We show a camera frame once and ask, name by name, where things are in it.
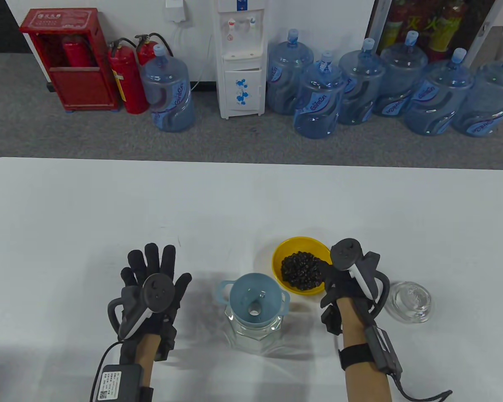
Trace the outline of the person's left hand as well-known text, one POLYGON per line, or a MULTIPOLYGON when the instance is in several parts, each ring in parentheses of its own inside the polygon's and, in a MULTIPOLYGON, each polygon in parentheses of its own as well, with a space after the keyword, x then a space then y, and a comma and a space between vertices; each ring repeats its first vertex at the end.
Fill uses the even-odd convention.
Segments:
POLYGON ((173 245, 166 245, 163 255, 159 256, 158 246, 155 243, 148 243, 144 251, 132 250, 128 253, 129 266, 123 268, 120 274, 124 289, 133 293, 134 296, 138 295, 140 288, 152 274, 165 274, 174 284, 175 293, 168 308, 146 318, 131 337, 137 341, 146 335, 159 335, 160 341, 154 358, 156 362, 167 360, 170 351, 174 348, 176 337, 174 321, 186 289, 192 281, 190 273, 184 273, 174 280, 175 257, 176 249, 173 245))

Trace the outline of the person's right hand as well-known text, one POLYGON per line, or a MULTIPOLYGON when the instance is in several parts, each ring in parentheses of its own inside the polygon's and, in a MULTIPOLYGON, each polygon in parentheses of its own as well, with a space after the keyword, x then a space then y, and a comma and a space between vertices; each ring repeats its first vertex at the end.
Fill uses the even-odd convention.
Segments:
POLYGON ((362 299, 364 306, 368 309, 373 308, 374 302, 364 295, 357 280, 352 278, 347 271, 340 271, 326 262, 319 263, 319 270, 326 291, 326 295, 320 301, 320 308, 323 309, 321 322, 329 333, 340 335, 342 334, 342 316, 337 306, 338 299, 344 297, 362 299))

